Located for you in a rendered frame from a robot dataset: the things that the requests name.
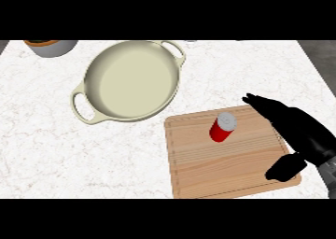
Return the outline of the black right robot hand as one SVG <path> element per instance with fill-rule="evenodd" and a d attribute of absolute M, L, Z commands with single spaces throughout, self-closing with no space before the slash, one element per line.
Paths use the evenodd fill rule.
<path fill-rule="evenodd" d="M 295 152 L 283 155 L 265 172 L 265 179 L 286 182 L 313 163 L 320 167 L 336 158 L 336 137 L 298 107 L 251 93 L 242 98 L 270 121 L 273 128 Z"/>

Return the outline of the cream two-handled pot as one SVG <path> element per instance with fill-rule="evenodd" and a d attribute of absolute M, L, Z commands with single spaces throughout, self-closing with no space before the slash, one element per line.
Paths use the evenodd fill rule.
<path fill-rule="evenodd" d="M 71 96 L 78 119 L 133 122 L 153 117 L 178 92 L 186 53 L 170 40 L 124 41 L 106 48 L 89 66 Z"/>

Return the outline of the wooden cutting board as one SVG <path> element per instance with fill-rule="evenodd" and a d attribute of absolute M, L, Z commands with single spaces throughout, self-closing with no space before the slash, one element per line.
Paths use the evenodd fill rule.
<path fill-rule="evenodd" d="M 226 109 L 237 128 L 223 142 L 209 129 L 221 111 L 173 116 L 165 120 L 173 193 L 177 198 L 236 198 L 296 186 L 295 176 L 280 182 L 264 177 L 288 153 L 285 141 L 267 119 L 249 105 Z"/>

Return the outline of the red can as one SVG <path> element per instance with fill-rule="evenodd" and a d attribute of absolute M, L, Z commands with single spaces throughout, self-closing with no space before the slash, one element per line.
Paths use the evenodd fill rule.
<path fill-rule="evenodd" d="M 237 120 L 232 113 L 221 112 L 215 118 L 215 122 L 209 129 L 209 136 L 215 142 L 223 142 L 229 135 L 235 132 Z"/>

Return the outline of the grey pot with orange rim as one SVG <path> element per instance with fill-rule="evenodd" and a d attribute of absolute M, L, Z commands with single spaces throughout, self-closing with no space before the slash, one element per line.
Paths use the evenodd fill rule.
<path fill-rule="evenodd" d="M 32 52 L 43 58 L 53 58 L 65 55 L 77 44 L 77 40 L 49 40 L 43 42 L 25 41 Z"/>

